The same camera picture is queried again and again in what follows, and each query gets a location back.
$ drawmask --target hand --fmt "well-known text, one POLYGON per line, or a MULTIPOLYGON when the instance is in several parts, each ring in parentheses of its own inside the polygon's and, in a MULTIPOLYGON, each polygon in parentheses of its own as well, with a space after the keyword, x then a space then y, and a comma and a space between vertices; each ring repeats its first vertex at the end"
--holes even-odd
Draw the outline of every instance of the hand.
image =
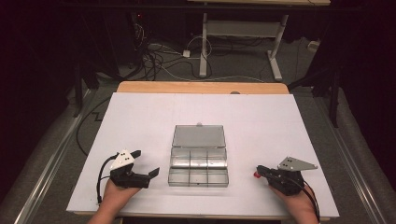
POLYGON ((137 188, 119 188, 111 179, 108 179, 102 203, 88 223, 112 223, 117 213, 139 190, 137 188))
MULTIPOLYGON (((314 193, 308 187, 304 187, 306 191, 315 198, 314 193)), ((315 214, 314 205, 309 200, 308 196, 303 191, 300 191, 297 195, 286 196, 279 190, 274 189, 270 186, 270 189, 285 203, 290 214, 294 217, 295 221, 299 224, 318 224, 318 220, 315 214)))

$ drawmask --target white tabletop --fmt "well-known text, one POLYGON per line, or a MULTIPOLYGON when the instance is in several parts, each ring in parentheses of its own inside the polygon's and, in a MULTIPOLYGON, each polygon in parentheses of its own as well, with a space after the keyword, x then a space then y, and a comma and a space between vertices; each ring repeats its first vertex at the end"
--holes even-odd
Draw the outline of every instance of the white tabletop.
MULTIPOLYGON (((318 166, 302 171, 303 177, 315 190, 321 216, 339 216, 292 95, 114 93, 67 211, 91 214, 97 210, 100 167, 123 149, 142 151, 134 172, 147 174, 161 168, 149 188, 139 191, 121 210, 124 216, 289 217, 265 178, 253 177, 257 165, 276 168, 287 156, 318 166), (167 183, 175 126, 199 122, 224 127, 228 188, 169 187, 167 183)), ((109 165, 103 176, 109 174, 109 165)))

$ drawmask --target open storage case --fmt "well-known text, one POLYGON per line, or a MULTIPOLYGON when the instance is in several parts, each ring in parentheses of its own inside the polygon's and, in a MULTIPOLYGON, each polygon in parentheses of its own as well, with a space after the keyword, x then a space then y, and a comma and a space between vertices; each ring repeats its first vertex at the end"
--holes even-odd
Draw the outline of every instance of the open storage case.
POLYGON ((228 186, 223 126, 176 126, 168 183, 172 187, 228 186))

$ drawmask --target gray carpet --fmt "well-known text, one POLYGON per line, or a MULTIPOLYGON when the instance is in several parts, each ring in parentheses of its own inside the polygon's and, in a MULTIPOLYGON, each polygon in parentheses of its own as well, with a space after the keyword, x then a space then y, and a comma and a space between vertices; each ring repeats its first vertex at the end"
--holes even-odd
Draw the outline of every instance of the gray carpet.
MULTIPOLYGON (((314 53, 306 50, 308 41, 302 39, 291 44, 282 43, 277 54, 277 61, 284 77, 284 83, 289 84, 293 80, 303 77, 314 53)), ((271 68, 267 59, 263 56, 265 51, 270 49, 272 42, 264 40, 258 47, 245 45, 235 45, 233 51, 227 41, 213 40, 213 51, 208 60, 211 64, 213 81, 232 82, 255 82, 257 78, 265 82, 274 82, 271 68)), ((161 53, 166 61, 175 59, 176 55, 161 53)), ((198 74, 199 64, 197 60, 184 60, 191 63, 194 73, 198 74)), ((162 70, 156 80, 181 81, 181 78, 196 80, 191 75, 191 65, 189 63, 179 63, 162 70)), ((122 67, 122 73, 127 73, 129 68, 122 67)), ((143 77, 143 71, 136 76, 143 77)), ((99 75, 100 88, 94 93, 92 102, 85 105, 91 110, 103 102, 112 92, 116 91, 118 83, 107 79, 104 75, 99 75)), ((339 140, 334 135, 334 129, 329 126, 328 119, 323 115, 323 108, 318 101, 326 105, 327 99, 315 99, 310 93, 310 88, 297 88, 291 93, 294 94, 297 105, 301 111, 305 127, 308 131, 311 142, 318 155, 318 159, 328 180, 332 195, 336 202, 340 217, 332 219, 327 223, 374 223, 373 217, 367 213, 367 205, 362 202, 361 194, 357 184, 351 178, 351 173, 347 169, 345 160, 340 153, 339 140)), ((70 124, 73 121, 75 106, 73 105, 73 95, 70 96, 70 106, 53 123, 43 136, 40 144, 26 163, 14 188, 4 199, 0 208, 0 223, 14 223, 24 203, 32 192, 37 179, 40 177, 51 155, 59 146, 70 124)), ((94 112, 98 112, 98 118, 102 118, 106 112, 107 102, 98 106, 94 112)), ((81 125, 78 132, 80 144, 87 153, 94 141, 101 122, 95 121, 95 114, 89 114, 81 125)), ((340 107, 338 111, 339 128, 336 130, 343 137, 348 148, 351 148, 357 160, 357 165, 364 176, 364 179, 371 187, 370 192, 374 194, 378 207, 383 211, 383 218, 377 223, 391 223, 396 220, 392 214, 395 205, 395 192, 391 190, 388 180, 382 174, 369 148, 361 137, 359 126, 350 115, 347 101, 343 94, 340 96, 340 107)), ((32 223, 86 223, 90 217, 78 216, 65 211, 69 202, 73 188, 76 185, 79 173, 84 165, 86 157, 78 148, 76 138, 67 147, 64 159, 57 170, 56 176, 50 183, 50 187, 45 194, 40 206, 32 218, 32 223)))

